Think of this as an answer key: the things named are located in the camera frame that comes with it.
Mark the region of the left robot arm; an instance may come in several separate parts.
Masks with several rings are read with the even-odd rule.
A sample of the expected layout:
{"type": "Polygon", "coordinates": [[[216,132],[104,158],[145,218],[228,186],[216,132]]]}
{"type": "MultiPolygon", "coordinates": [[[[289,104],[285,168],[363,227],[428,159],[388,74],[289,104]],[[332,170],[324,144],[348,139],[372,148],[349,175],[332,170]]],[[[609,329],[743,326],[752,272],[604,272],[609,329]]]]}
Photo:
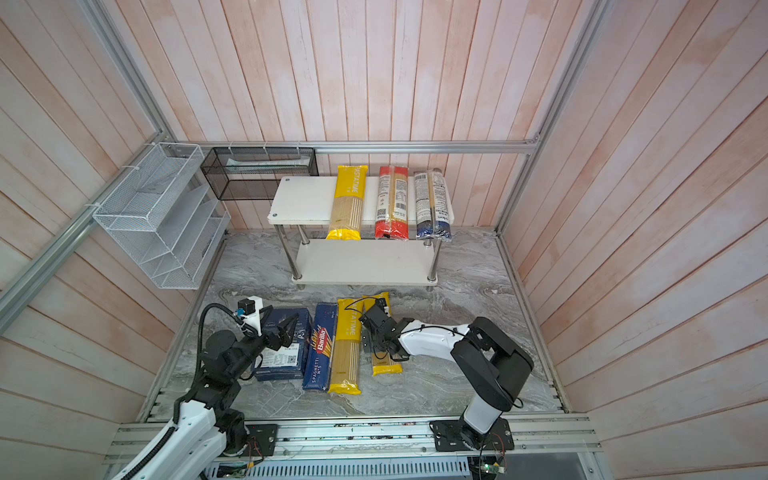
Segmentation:
{"type": "Polygon", "coordinates": [[[244,374],[264,350],[278,351],[294,340],[300,316],[293,314],[264,330],[261,323],[272,313],[271,306],[257,309],[248,299],[235,311],[220,303],[203,308],[191,386],[174,401],[171,419],[117,479],[204,479],[205,469],[220,456],[245,454],[245,468],[250,469],[271,454],[277,426],[253,433],[232,404],[244,374]]]}

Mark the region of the aluminium wall frame rail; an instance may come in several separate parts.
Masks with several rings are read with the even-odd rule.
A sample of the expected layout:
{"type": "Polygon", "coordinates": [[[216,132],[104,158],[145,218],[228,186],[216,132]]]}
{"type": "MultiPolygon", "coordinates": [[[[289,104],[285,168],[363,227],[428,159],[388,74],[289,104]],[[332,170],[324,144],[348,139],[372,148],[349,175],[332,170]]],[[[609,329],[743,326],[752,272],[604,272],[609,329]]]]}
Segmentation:
{"type": "MultiPolygon", "coordinates": [[[[91,21],[98,34],[106,39],[108,50],[118,56],[118,66],[129,78],[129,85],[139,91],[140,99],[150,113],[159,116],[156,101],[150,97],[146,82],[137,72],[132,59],[118,38],[116,29],[101,1],[80,1],[78,6],[91,21]]],[[[590,42],[604,22],[605,15],[614,6],[612,1],[591,1],[585,14],[585,21],[578,31],[574,50],[566,63],[555,96],[552,99],[537,137],[526,140],[399,140],[399,141],[294,141],[294,142],[238,142],[238,147],[312,148],[317,154],[529,154],[540,153],[549,131],[555,124],[555,114],[565,105],[567,89],[575,84],[577,70],[588,57],[590,42]]],[[[19,317],[43,287],[54,277],[61,266],[91,234],[95,227],[94,213],[124,181],[138,168],[138,164],[154,146],[164,143],[172,136],[170,128],[162,125],[156,134],[145,141],[128,163],[97,194],[88,200],[67,226],[49,242],[45,249],[17,275],[1,294],[1,330],[6,331],[19,317]]]]}

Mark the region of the white two-tier shelf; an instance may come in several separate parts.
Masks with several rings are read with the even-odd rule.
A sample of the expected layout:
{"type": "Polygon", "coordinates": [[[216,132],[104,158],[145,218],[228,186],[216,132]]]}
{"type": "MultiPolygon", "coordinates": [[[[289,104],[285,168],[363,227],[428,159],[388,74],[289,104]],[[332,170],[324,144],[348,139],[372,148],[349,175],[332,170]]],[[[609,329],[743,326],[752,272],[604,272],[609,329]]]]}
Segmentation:
{"type": "Polygon", "coordinates": [[[279,183],[268,222],[278,233],[294,283],[435,286],[438,240],[307,237],[307,227],[330,225],[335,184],[323,176],[287,176],[279,183]]]}

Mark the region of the wide blue Barilla pasta box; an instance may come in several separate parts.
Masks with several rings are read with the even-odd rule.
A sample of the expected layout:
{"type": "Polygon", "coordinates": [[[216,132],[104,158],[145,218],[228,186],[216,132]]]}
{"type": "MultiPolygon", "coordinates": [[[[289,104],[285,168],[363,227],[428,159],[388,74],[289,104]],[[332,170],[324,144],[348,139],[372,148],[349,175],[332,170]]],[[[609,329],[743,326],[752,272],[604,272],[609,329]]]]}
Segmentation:
{"type": "Polygon", "coordinates": [[[304,377],[310,350],[311,315],[306,308],[274,309],[262,321],[264,333],[277,332],[278,325],[285,319],[298,316],[292,343],[274,351],[265,348],[262,359],[255,362],[254,376],[258,381],[293,380],[304,377]]]}

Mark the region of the blue clear spaghetti pack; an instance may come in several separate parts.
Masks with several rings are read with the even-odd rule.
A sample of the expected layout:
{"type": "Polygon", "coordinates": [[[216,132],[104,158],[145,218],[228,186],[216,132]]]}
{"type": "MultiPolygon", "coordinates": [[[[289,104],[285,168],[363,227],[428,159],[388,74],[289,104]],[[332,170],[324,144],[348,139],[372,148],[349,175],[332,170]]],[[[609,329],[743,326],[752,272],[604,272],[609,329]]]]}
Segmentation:
{"type": "Polygon", "coordinates": [[[422,239],[452,239],[448,209],[448,191],[441,171],[430,170],[414,175],[416,194],[416,236],[422,239]]]}

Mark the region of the yellow pastatime spaghetti pack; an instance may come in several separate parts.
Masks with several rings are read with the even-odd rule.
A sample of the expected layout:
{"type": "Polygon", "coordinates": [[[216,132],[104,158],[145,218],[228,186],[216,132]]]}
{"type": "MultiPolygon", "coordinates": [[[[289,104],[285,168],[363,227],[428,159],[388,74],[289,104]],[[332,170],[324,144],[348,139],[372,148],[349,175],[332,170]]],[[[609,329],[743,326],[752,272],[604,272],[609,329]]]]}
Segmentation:
{"type": "Polygon", "coordinates": [[[364,299],[339,299],[329,392],[360,395],[359,363],[364,299]]]}
{"type": "MultiPolygon", "coordinates": [[[[362,314],[368,308],[370,308],[374,302],[385,302],[387,305],[387,313],[392,317],[391,310],[390,310],[390,294],[388,292],[382,292],[380,294],[377,294],[374,296],[368,296],[364,298],[359,305],[360,311],[362,312],[362,314]]],[[[369,338],[369,331],[366,328],[365,330],[366,330],[365,349],[371,352],[373,375],[376,376],[380,374],[402,373],[403,372],[402,366],[398,362],[395,362],[388,353],[376,353],[372,350],[371,340],[369,338]]]]}
{"type": "Polygon", "coordinates": [[[327,240],[361,239],[368,167],[339,166],[327,240]]]}

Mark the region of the red clear spaghetti pack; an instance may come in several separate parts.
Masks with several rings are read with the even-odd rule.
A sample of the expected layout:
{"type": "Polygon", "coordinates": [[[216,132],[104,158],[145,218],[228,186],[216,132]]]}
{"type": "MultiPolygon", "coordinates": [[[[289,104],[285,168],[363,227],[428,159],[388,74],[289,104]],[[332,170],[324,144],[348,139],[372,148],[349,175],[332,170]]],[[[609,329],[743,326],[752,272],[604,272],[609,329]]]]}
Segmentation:
{"type": "Polygon", "coordinates": [[[408,233],[408,169],[382,166],[376,204],[376,239],[407,240],[408,233]]]}

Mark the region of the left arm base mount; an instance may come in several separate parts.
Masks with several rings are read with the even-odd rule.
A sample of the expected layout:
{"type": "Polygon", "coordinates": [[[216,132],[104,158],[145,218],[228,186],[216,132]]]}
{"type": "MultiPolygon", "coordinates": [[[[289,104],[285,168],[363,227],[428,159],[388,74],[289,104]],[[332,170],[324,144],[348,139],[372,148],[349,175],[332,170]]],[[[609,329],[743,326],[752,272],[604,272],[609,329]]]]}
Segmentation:
{"type": "Polygon", "coordinates": [[[277,424],[237,425],[224,430],[226,457],[270,457],[274,454],[277,440],[277,424]]]}

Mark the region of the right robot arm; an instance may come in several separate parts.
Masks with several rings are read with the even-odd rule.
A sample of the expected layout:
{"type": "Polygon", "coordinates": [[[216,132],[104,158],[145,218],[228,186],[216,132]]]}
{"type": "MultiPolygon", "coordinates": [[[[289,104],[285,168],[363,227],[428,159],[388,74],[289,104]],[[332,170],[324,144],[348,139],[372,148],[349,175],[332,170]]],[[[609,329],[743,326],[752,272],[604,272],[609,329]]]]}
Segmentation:
{"type": "Polygon", "coordinates": [[[534,369],[531,356],[495,323],[477,317],[469,324],[426,324],[412,318],[394,320],[382,300],[362,313],[375,352],[395,361],[428,356],[454,362],[474,390],[457,420],[429,423],[439,452],[477,452],[514,448],[509,423],[502,415],[519,408],[519,394],[534,369]]]}

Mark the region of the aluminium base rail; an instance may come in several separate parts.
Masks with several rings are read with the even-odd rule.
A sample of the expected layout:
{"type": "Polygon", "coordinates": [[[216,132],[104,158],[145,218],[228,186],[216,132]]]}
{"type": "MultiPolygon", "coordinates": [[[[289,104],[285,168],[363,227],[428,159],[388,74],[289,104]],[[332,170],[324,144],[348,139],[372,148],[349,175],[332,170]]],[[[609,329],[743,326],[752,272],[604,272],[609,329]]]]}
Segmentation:
{"type": "MultiPolygon", "coordinates": [[[[599,451],[600,441],[583,414],[511,413],[505,434],[522,453],[599,451]]],[[[436,456],[431,417],[277,420],[271,460],[436,456]]]]}

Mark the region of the narrow blue Barilla spaghetti box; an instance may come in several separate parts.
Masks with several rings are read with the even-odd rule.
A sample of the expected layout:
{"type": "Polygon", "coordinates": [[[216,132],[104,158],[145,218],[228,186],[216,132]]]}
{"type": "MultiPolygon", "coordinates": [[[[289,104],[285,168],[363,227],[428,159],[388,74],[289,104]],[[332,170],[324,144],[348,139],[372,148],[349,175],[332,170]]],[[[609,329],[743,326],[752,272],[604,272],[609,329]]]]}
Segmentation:
{"type": "Polygon", "coordinates": [[[327,391],[330,386],[337,320],[336,303],[319,303],[316,306],[302,382],[304,390],[327,391]]]}

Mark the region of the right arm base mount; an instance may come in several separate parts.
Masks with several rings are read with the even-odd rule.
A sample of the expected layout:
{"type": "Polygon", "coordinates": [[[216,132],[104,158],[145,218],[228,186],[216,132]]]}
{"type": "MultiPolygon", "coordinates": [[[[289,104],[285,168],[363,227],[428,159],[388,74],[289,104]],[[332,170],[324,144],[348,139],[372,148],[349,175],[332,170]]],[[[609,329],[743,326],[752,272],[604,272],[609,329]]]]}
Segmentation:
{"type": "Polygon", "coordinates": [[[461,419],[430,421],[429,428],[438,452],[490,449],[504,453],[514,449],[511,429],[504,418],[498,418],[487,433],[476,432],[461,419]]]}

